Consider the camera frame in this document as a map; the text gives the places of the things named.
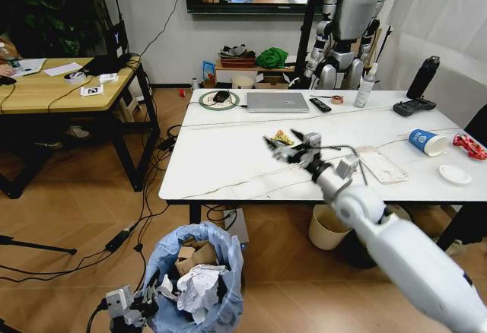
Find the black laptop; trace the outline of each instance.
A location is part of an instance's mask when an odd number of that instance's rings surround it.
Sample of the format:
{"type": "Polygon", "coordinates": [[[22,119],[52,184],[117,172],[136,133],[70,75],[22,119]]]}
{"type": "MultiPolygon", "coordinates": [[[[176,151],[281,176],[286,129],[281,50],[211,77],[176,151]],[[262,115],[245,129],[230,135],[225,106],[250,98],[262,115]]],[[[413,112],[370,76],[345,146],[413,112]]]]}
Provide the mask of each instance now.
{"type": "Polygon", "coordinates": [[[120,21],[105,33],[106,55],[97,55],[87,63],[82,71],[87,75],[98,76],[105,73],[117,73],[126,66],[130,59],[129,41],[125,24],[120,21]]]}

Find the beige bucket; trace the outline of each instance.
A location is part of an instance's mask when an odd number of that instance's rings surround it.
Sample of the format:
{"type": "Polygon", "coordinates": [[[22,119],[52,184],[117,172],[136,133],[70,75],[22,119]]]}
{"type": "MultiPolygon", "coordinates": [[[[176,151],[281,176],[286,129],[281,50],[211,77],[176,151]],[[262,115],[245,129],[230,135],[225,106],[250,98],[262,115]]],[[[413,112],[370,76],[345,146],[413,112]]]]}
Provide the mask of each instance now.
{"type": "Polygon", "coordinates": [[[235,76],[231,79],[231,88],[253,88],[253,79],[247,76],[235,76]]]}
{"type": "Polygon", "coordinates": [[[309,236],[316,247],[326,251],[334,249],[350,230],[328,205],[314,207],[309,236]]]}

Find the white table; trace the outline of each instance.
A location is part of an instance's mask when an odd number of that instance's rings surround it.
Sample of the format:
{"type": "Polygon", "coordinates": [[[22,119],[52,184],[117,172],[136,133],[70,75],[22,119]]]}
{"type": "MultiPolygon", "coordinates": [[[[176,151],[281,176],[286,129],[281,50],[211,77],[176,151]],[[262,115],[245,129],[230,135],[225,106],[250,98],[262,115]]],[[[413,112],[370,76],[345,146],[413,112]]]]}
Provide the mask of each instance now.
{"type": "MultiPolygon", "coordinates": [[[[369,185],[385,202],[453,204],[487,202],[487,162],[468,158],[454,146],[438,157],[428,157],[407,140],[409,130],[421,128],[452,140],[462,129],[437,109],[409,118],[392,111],[394,103],[408,100],[403,91],[372,91],[363,109],[353,106],[356,91],[295,90],[309,95],[343,95],[345,103],[321,113],[308,102],[308,113],[249,113],[236,107],[225,111],[204,109],[198,103],[209,89],[195,90],[173,151],[159,196],[169,204],[190,205],[190,221],[199,222],[202,204],[323,203],[320,189],[297,165],[278,162],[263,141],[282,129],[295,140],[290,128],[319,132],[322,145],[372,146],[409,174],[409,180],[380,184],[366,169],[369,185]],[[472,177],[468,186],[455,186],[441,178],[438,167],[452,164],[472,177]]],[[[240,104],[247,103],[247,90],[235,90],[240,104]]],[[[249,90],[263,92],[266,90],[249,90]]],[[[338,162],[344,151],[325,150],[324,160],[338,162]]],[[[362,184],[355,173],[354,184],[362,184]]]]}

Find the person's hand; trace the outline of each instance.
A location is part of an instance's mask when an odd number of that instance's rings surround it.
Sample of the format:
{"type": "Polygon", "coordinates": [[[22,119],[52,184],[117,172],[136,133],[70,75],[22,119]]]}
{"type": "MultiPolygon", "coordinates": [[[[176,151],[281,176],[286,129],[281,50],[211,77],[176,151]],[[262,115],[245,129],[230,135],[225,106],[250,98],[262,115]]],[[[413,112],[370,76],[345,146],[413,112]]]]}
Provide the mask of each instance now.
{"type": "Polygon", "coordinates": [[[10,77],[15,73],[15,70],[10,65],[0,65],[0,76],[10,77]]]}

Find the remote control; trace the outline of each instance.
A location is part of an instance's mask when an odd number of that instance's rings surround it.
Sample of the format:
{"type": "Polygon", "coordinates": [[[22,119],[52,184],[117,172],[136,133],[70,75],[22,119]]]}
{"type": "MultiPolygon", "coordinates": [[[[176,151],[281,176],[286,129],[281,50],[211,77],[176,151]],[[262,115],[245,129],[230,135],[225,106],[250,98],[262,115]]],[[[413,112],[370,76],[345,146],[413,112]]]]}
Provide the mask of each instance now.
{"type": "Polygon", "coordinates": [[[428,101],[423,98],[414,99],[411,101],[400,101],[395,103],[393,110],[401,116],[411,116],[413,113],[419,110],[431,110],[436,107],[436,103],[428,101]]]}
{"type": "Polygon", "coordinates": [[[332,111],[331,107],[325,105],[325,103],[319,101],[316,97],[310,99],[310,102],[315,105],[322,113],[328,113],[329,111],[332,111]]]}

